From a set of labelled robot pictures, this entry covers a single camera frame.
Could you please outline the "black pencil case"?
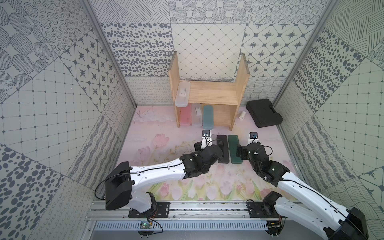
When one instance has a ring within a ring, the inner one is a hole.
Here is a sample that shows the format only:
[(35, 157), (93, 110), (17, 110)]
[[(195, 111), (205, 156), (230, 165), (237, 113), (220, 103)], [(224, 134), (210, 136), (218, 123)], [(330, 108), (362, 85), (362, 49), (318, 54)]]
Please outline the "black pencil case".
[(228, 137), (226, 135), (217, 135), (217, 144), (223, 153), (218, 161), (219, 164), (228, 164), (230, 162)]

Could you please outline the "dark green pencil case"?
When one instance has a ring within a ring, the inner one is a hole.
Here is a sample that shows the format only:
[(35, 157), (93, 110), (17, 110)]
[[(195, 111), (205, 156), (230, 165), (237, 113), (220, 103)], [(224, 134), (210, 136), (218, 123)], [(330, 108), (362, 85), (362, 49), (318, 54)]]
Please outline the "dark green pencil case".
[(232, 164), (242, 164), (243, 160), (237, 156), (237, 149), (240, 145), (239, 138), (237, 135), (228, 136), (229, 151)]

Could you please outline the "teal pencil case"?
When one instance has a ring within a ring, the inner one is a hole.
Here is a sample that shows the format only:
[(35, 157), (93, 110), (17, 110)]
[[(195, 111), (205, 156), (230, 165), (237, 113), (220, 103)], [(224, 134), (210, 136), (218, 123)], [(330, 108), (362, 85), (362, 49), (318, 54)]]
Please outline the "teal pencil case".
[(214, 108), (212, 105), (203, 106), (203, 128), (205, 130), (214, 128)]

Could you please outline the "clear rounded pencil case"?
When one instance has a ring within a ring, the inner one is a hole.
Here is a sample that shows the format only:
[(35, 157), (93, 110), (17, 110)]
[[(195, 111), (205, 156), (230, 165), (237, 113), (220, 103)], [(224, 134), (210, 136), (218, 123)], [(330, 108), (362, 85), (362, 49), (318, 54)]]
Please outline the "clear rounded pencil case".
[(191, 90), (190, 82), (186, 82), (186, 81), (179, 82), (176, 99), (175, 99), (176, 107), (185, 108), (188, 106), (190, 90)]

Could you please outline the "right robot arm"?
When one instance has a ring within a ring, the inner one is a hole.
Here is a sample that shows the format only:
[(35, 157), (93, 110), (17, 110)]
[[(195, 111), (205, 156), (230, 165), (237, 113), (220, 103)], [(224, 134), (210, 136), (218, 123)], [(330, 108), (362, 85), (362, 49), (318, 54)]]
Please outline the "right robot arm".
[(272, 161), (260, 142), (237, 145), (236, 155), (251, 164), (265, 182), (295, 197), (296, 204), (282, 194), (271, 191), (263, 199), (261, 209), (266, 216), (289, 218), (316, 233), (324, 240), (367, 240), (366, 217), (357, 208), (346, 208), (300, 180), (286, 166)]

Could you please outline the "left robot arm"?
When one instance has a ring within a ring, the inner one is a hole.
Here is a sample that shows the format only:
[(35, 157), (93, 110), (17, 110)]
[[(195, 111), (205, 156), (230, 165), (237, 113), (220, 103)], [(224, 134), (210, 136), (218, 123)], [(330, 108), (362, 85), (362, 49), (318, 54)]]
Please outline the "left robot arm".
[(198, 177), (208, 173), (210, 167), (222, 158), (222, 149), (218, 145), (211, 145), (157, 165), (131, 167), (129, 162), (122, 162), (104, 181), (105, 208), (113, 211), (127, 206), (146, 218), (151, 217), (159, 211), (158, 204), (154, 194), (144, 193), (142, 188), (166, 181)]

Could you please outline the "small clear pencil case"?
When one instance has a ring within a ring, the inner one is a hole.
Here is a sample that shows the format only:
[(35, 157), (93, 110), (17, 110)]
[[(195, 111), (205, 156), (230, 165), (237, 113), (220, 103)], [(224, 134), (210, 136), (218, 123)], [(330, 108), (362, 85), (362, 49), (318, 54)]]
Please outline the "small clear pencil case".
[(203, 125), (203, 108), (201, 104), (192, 104), (192, 126), (201, 127)]

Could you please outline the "pink pencil case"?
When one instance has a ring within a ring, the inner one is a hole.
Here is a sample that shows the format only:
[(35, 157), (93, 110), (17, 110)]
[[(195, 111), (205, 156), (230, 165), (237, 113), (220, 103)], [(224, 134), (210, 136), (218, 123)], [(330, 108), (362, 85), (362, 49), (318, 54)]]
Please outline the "pink pencil case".
[(188, 127), (191, 124), (192, 124), (192, 104), (188, 104), (186, 107), (181, 108), (180, 126)]

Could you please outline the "wooden shelf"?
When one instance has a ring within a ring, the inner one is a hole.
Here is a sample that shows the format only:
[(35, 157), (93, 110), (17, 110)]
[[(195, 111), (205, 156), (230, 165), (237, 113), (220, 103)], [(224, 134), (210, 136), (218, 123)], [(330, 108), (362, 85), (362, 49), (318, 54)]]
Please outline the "wooden shelf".
[[(177, 127), (179, 128), (181, 108), (176, 106), (176, 98), (178, 88), (183, 81), (180, 79), (178, 53), (176, 51), (173, 52), (172, 60), (168, 67), (168, 76)], [(247, 58), (245, 54), (241, 54), (235, 82), (190, 81), (191, 87), (188, 102), (202, 104), (203, 106), (212, 105), (214, 125), (229, 127), (229, 130), (232, 131), (249, 79), (250, 70)]]

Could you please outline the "white pipe fitting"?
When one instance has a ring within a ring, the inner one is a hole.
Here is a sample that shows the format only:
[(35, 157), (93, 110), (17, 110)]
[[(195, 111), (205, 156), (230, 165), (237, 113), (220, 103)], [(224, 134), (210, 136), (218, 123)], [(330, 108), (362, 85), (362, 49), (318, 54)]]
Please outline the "white pipe fitting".
[(246, 113), (245, 111), (242, 111), (242, 112), (240, 113), (240, 115), (239, 115), (239, 119), (240, 119), (241, 121), (244, 120), (246, 114), (247, 114), (247, 113)]

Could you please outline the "black tool case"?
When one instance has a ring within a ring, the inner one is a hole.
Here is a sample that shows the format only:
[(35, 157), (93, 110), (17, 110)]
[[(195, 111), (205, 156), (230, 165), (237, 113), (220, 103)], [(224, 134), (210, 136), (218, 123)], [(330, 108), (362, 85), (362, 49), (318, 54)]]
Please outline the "black tool case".
[(276, 112), (269, 99), (249, 101), (246, 109), (258, 128), (280, 125), (283, 117)]

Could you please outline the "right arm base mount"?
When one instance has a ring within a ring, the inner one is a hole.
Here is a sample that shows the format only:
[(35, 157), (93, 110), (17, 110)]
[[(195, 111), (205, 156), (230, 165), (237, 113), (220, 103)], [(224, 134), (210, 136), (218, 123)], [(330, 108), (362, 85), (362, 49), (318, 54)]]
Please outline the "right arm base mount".
[(246, 201), (246, 207), (250, 218), (282, 218), (275, 209), (275, 206), (267, 202)]

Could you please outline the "aluminium rail frame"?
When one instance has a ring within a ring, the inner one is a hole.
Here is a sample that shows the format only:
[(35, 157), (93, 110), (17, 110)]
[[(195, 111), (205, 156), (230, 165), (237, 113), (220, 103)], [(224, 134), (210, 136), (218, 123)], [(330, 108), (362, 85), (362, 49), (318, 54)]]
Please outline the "aluminium rail frame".
[(86, 214), (88, 231), (134, 231), (144, 236), (166, 231), (269, 231), (287, 228), (289, 218), (250, 218), (245, 201), (169, 201), (169, 217), (130, 219), (129, 207), (107, 211), (94, 201)]

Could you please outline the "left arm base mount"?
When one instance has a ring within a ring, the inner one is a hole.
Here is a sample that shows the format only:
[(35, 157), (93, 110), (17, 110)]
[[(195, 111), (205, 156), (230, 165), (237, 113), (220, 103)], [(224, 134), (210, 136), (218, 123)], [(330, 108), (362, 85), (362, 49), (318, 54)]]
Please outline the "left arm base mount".
[(154, 208), (151, 208), (144, 213), (139, 213), (137, 210), (130, 209), (129, 218), (130, 219), (139, 219), (139, 218), (165, 219), (169, 217), (170, 205), (171, 205), (170, 202), (156, 202), (156, 206)]

